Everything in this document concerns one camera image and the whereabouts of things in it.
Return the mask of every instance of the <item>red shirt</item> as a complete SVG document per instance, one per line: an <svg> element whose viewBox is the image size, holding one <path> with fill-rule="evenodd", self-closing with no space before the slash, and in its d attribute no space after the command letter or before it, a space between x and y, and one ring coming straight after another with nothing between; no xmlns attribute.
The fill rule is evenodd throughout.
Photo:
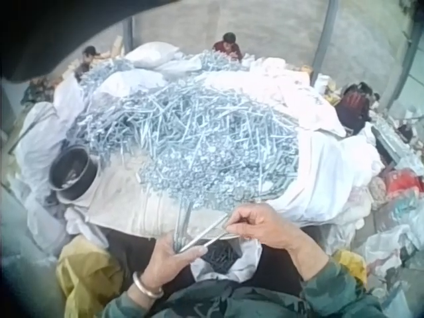
<svg viewBox="0 0 424 318"><path fill-rule="evenodd" d="M235 53L235 54L237 54L237 59L239 60L239 61L241 61L241 59L243 58L242 57L242 55L241 55L241 52L240 52L240 48L239 48L239 46L237 45L237 43L234 43L232 46L231 46L231 51L230 52L227 52L226 50L225 50L225 48L224 48L224 41L219 41L219 42L216 42L214 45L213 45L213 49L215 50L215 51L218 51L218 52L222 52L222 53L225 53L225 54L230 54L230 53Z"/></svg>

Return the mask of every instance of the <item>man in red shirt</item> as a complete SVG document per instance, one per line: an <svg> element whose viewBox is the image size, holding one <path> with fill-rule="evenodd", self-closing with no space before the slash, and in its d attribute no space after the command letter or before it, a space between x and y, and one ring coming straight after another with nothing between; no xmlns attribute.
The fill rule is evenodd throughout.
<svg viewBox="0 0 424 318"><path fill-rule="evenodd" d="M213 45L213 49L218 52L222 52L230 56L231 58L241 61L242 55L240 48L236 43L236 35L232 32L225 33L223 40L216 42Z"/></svg>

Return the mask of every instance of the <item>hand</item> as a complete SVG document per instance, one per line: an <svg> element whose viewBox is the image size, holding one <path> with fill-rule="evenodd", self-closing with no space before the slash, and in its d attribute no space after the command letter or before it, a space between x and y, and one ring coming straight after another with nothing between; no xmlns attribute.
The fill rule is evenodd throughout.
<svg viewBox="0 0 424 318"><path fill-rule="evenodd" d="M287 250L295 248L299 236L305 235L266 203L240 205L234 210L226 228L232 234L258 239L269 247Z"/></svg>
<svg viewBox="0 0 424 318"><path fill-rule="evenodd" d="M206 247L194 246L181 254L175 254L172 243L172 233L168 233L156 241L152 258L140 278L141 282L152 292L172 281L183 268L207 253Z"/></svg>

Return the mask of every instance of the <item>yellow bag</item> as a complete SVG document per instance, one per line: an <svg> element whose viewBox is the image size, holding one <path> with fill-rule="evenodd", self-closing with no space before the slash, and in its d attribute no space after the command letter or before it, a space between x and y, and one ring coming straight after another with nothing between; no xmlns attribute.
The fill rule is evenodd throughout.
<svg viewBox="0 0 424 318"><path fill-rule="evenodd" d="M333 258L339 264L345 265L350 275L358 278L366 286L366 263L361 255L349 250L338 250Z"/></svg>
<svg viewBox="0 0 424 318"><path fill-rule="evenodd" d="M119 263L82 235L63 248L56 276L66 296L65 317L94 317L120 295L123 282Z"/></svg>

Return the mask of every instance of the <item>person's left hand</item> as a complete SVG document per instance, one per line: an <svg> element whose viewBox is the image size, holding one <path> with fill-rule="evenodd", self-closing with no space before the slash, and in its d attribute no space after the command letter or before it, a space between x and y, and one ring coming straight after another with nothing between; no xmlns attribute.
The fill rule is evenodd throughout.
<svg viewBox="0 0 424 318"><path fill-rule="evenodd" d="M141 276L141 282L151 291L159 290L172 281L187 265L207 253L204 246L194 246L181 254L175 254L173 235L159 238L154 246L152 258Z"/></svg>

